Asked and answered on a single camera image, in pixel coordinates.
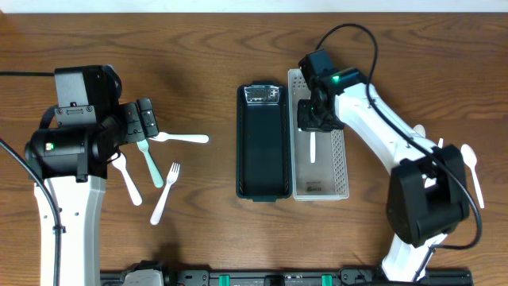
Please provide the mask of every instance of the utensil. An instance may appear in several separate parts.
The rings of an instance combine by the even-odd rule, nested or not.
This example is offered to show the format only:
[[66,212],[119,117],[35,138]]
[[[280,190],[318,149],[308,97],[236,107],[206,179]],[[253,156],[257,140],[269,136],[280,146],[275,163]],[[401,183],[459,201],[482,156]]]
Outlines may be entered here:
[[114,160],[117,155],[113,155],[111,160],[113,160],[113,167],[117,168],[121,174],[124,176],[125,184],[127,185],[127,190],[129,191],[130,199],[133,201],[134,206],[139,206],[143,203],[143,199],[141,198],[140,192],[137,190],[136,185],[133,182],[133,179],[130,177],[129,172],[127,172],[127,158],[125,158],[124,153],[120,153],[120,156]]
[[179,173],[180,164],[173,163],[166,177],[166,187],[164,187],[164,191],[160,196],[159,202],[157,202],[156,209],[153,211],[152,217],[150,218],[150,223],[154,226],[160,222],[164,207],[166,206],[167,195],[169,195],[169,188],[176,182]]
[[149,139],[164,142],[166,140],[180,140],[194,143],[207,143],[209,138],[204,134],[169,134],[165,132],[159,132],[159,134],[155,137],[150,137]]
[[423,125],[418,124],[413,128],[414,132],[420,134],[423,138],[425,138],[425,127]]
[[475,166],[478,160],[476,159],[475,151],[470,145],[464,144],[460,147],[460,152],[464,159],[464,163],[471,169],[471,175],[473,177],[473,183],[475,184],[476,197],[478,197],[479,207],[485,208],[483,203],[482,190],[479,187],[478,176],[476,175]]
[[150,145],[148,141],[144,139],[143,141],[137,142],[137,148],[143,153],[144,158],[146,160],[146,164],[148,165],[148,170],[150,171],[150,175],[152,176],[153,184],[156,187],[164,186],[164,181],[162,176],[160,175],[159,169],[157,168],[156,163],[152,159],[152,155],[150,155]]
[[[437,147],[443,148],[443,138],[439,138],[439,141],[437,142]],[[434,179],[427,178],[427,180],[425,180],[424,187],[430,187],[430,186],[434,185],[436,183],[436,181],[437,181],[436,178],[434,178]]]
[[310,163],[316,161],[316,133],[310,133]]

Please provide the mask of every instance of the black tray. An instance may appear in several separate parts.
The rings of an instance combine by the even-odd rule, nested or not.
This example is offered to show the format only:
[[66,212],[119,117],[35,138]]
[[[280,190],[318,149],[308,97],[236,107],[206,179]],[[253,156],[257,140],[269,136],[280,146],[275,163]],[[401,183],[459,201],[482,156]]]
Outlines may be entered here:
[[[279,100],[248,104],[244,89],[276,86]],[[291,195],[289,104],[287,89],[273,82],[252,82],[237,90],[237,195],[275,202]]]

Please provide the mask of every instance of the green led light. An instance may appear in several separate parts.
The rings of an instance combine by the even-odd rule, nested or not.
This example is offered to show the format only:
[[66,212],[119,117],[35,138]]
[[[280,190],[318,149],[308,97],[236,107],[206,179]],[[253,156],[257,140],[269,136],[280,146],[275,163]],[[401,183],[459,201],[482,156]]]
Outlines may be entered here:
[[53,143],[46,143],[46,151],[51,151],[55,148]]

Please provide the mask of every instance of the white tray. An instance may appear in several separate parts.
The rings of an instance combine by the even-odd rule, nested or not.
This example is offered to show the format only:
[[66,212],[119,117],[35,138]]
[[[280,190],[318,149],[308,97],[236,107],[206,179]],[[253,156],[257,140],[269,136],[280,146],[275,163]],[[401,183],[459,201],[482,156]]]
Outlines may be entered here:
[[310,91],[299,69],[287,73],[293,196],[296,200],[339,200],[349,197],[344,132],[316,132],[316,159],[310,163],[310,132],[298,130],[298,101],[308,99]]

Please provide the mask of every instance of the wood grain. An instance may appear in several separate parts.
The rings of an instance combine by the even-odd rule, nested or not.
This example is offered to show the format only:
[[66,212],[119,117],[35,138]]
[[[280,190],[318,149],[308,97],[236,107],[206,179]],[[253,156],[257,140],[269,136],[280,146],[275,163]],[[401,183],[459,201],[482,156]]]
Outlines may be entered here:
[[[393,233],[384,214],[388,175],[350,129],[350,198],[340,202],[253,203],[235,194],[236,89],[254,79],[285,83],[287,70],[334,25],[366,25],[379,42],[374,84],[411,126],[445,144],[468,143],[486,209],[483,239],[463,251],[438,251],[433,267],[468,267],[477,285],[508,284],[508,22],[505,14],[80,14],[6,15],[0,70],[48,72],[112,64],[123,102],[149,97],[160,129],[206,133],[208,145],[153,142],[163,173],[182,164],[161,223],[150,215],[160,196],[136,146],[123,148],[144,203],[134,207],[110,169],[101,217],[101,267],[142,259],[177,269],[336,269],[376,265]],[[353,29],[325,47],[343,67],[367,71],[372,47]],[[0,134],[18,152],[40,116],[56,104],[53,79],[0,78]],[[37,285],[40,227],[25,172],[0,152],[0,284]],[[466,243],[473,219],[448,239]]]

